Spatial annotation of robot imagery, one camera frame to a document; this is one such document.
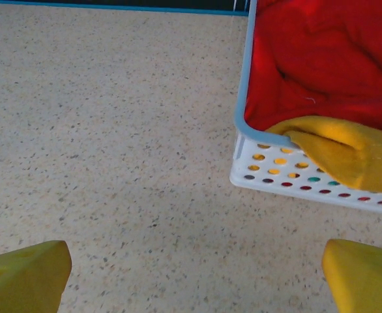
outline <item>red blanket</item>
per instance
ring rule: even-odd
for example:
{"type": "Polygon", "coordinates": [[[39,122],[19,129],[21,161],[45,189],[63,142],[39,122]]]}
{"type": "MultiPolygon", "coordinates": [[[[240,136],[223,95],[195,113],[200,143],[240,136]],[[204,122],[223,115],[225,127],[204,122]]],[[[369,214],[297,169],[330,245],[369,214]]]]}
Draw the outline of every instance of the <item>red blanket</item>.
{"type": "Polygon", "coordinates": [[[382,130],[382,0],[259,0],[246,122],[321,115],[382,130]]]}

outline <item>yellow plastic object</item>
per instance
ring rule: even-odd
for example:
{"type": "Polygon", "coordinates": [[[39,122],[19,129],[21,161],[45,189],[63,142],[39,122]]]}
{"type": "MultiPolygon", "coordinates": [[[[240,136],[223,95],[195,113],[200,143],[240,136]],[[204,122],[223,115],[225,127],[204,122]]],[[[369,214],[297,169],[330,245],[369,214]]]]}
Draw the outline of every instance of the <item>yellow plastic object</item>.
{"type": "Polygon", "coordinates": [[[382,313],[382,248],[332,239],[323,270],[340,313],[382,313]]]}
{"type": "Polygon", "coordinates": [[[71,267],[64,241],[0,255],[0,313],[56,313],[71,267]]]}
{"type": "Polygon", "coordinates": [[[343,119],[303,116],[268,131],[289,136],[335,181],[354,189],[382,192],[381,130],[343,119]]]}

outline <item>blue wall trim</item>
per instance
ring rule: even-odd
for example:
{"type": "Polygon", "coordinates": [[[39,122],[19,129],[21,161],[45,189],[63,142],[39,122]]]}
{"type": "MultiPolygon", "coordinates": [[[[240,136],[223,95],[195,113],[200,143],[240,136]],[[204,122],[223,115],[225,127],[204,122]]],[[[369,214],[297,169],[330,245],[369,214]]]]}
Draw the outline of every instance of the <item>blue wall trim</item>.
{"type": "Polygon", "coordinates": [[[226,16],[248,16],[243,11],[223,11],[223,10],[198,10],[194,8],[153,8],[153,7],[128,7],[119,5],[74,5],[71,3],[39,3],[24,1],[0,0],[3,5],[40,5],[44,7],[65,7],[65,8],[97,8],[101,10],[126,10],[126,11],[146,11],[146,12],[169,12],[169,13],[188,13],[188,14],[210,14],[226,16]]]}

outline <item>basket hole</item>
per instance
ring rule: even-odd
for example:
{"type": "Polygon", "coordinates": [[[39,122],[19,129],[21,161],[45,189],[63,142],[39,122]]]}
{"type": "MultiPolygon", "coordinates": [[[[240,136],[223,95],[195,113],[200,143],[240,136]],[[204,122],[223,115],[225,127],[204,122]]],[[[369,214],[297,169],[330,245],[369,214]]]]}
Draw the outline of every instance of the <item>basket hole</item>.
{"type": "Polygon", "coordinates": [[[293,151],[291,149],[281,148],[282,153],[292,153],[293,151]]]}
{"type": "Polygon", "coordinates": [[[265,155],[258,155],[258,154],[256,154],[256,155],[252,155],[252,158],[254,160],[257,160],[257,161],[263,161],[263,160],[265,160],[265,155]]]}
{"type": "Polygon", "coordinates": [[[277,170],[276,168],[271,168],[268,173],[272,175],[278,175],[280,173],[280,170],[277,170]]]}
{"type": "Polygon", "coordinates": [[[308,181],[310,181],[310,182],[312,182],[312,183],[316,183],[316,182],[318,182],[318,181],[320,181],[321,179],[320,178],[318,178],[318,177],[310,177],[310,178],[308,178],[308,181]]]}
{"type": "Polygon", "coordinates": [[[305,162],[299,162],[295,165],[296,168],[307,168],[308,167],[308,163],[305,163],[305,162]]]}
{"type": "Polygon", "coordinates": [[[284,164],[287,164],[287,160],[284,158],[276,158],[274,160],[274,163],[277,165],[284,165],[284,164]]]}
{"type": "Polygon", "coordinates": [[[259,171],[260,167],[257,165],[249,165],[248,169],[251,171],[259,171]]]}
{"type": "Polygon", "coordinates": [[[298,178],[298,177],[300,177],[300,174],[298,174],[298,173],[289,173],[288,177],[289,178],[298,178]]]}

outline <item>yellow fabric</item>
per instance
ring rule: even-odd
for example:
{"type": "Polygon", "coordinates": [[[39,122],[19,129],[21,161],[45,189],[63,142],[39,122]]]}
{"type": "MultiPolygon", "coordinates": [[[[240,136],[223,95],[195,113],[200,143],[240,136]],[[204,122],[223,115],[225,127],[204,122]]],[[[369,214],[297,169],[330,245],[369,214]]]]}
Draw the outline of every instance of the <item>yellow fabric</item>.
{"type": "Polygon", "coordinates": [[[64,241],[0,255],[0,313],[56,313],[71,267],[64,241]]]}
{"type": "Polygon", "coordinates": [[[311,160],[348,187],[382,192],[382,131],[330,117],[305,116],[274,125],[311,160]]]}
{"type": "Polygon", "coordinates": [[[382,249],[332,239],[323,271],[340,313],[382,313],[382,249]]]}

